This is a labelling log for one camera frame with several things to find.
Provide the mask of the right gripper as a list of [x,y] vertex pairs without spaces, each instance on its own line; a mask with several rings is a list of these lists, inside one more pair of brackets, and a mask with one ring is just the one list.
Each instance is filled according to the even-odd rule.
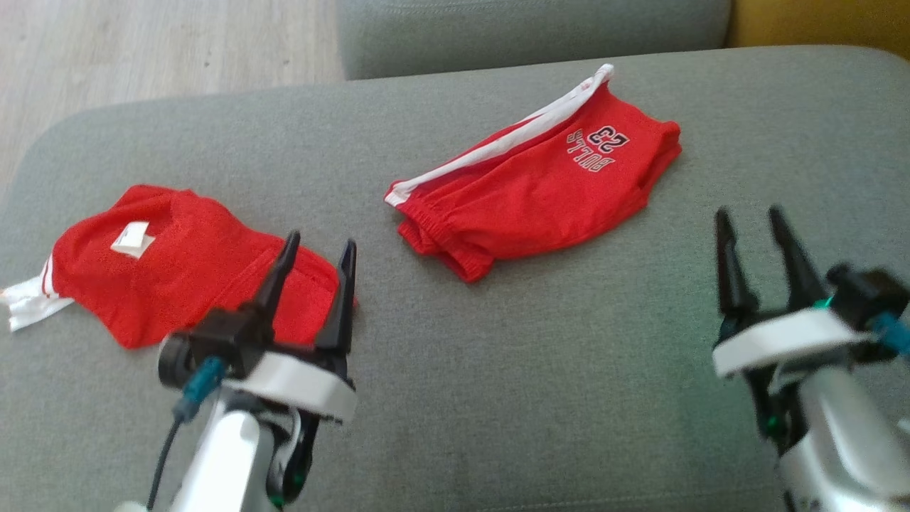
[[714,345],[714,372],[719,378],[741,376],[753,399],[759,434],[772,442],[787,440],[791,428],[789,399],[774,389],[774,379],[787,363],[808,362],[823,354],[849,350],[871,341],[835,312],[815,308],[828,290],[794,233],[781,206],[769,208],[771,233],[782,254],[788,285],[787,310],[750,324],[758,309],[737,252],[737,233],[726,208],[715,214],[716,275],[719,313],[724,315]]

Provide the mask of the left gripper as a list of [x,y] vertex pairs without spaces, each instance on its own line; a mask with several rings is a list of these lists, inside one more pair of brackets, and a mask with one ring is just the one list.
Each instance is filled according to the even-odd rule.
[[[277,306],[300,246],[300,232],[290,231],[269,272],[251,299],[257,323],[275,334]],[[338,288],[331,310],[316,337],[319,351],[273,353],[250,377],[224,388],[224,416],[243,415],[241,440],[251,441],[252,466],[246,489],[265,503],[293,503],[301,495],[322,422],[345,424],[354,418],[354,383],[348,378],[355,310],[358,247],[347,240],[337,265]]]

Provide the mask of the red basketball jersey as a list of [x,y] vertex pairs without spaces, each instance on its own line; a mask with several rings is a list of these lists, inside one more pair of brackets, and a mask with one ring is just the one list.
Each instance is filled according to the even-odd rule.
[[284,240],[189,189],[135,185],[68,228],[39,275],[0,291],[11,331],[77,304],[120,346],[155,346],[253,298]]

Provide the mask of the red basketball shorts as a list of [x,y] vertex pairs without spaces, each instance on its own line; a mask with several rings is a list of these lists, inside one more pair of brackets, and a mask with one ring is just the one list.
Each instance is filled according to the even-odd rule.
[[680,155],[680,126],[614,96],[614,67],[456,158],[393,182],[397,231],[461,279],[589,242],[643,210]]

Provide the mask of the grey sofa seat cushion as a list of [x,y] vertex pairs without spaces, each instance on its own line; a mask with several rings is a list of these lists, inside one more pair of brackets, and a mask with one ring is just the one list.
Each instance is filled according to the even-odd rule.
[[715,377],[714,213],[761,305],[786,304],[779,204],[819,272],[910,282],[910,62],[868,48],[615,58],[611,90],[680,125],[649,204],[467,285],[397,234],[391,182],[562,96],[601,60],[97,108],[0,196],[0,287],[131,185],[190,188],[334,265],[358,244],[355,419],[322,425],[289,512],[783,512],[740,379]]

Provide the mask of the mustard yellow cushion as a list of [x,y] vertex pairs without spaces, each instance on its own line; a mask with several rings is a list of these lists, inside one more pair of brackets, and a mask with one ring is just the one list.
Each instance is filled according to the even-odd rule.
[[732,0],[726,45],[862,46],[910,61],[910,0]]

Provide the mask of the grey sofa back cushion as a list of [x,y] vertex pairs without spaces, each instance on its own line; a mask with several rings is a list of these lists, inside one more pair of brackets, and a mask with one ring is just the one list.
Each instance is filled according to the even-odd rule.
[[732,0],[338,0],[345,78],[709,50]]

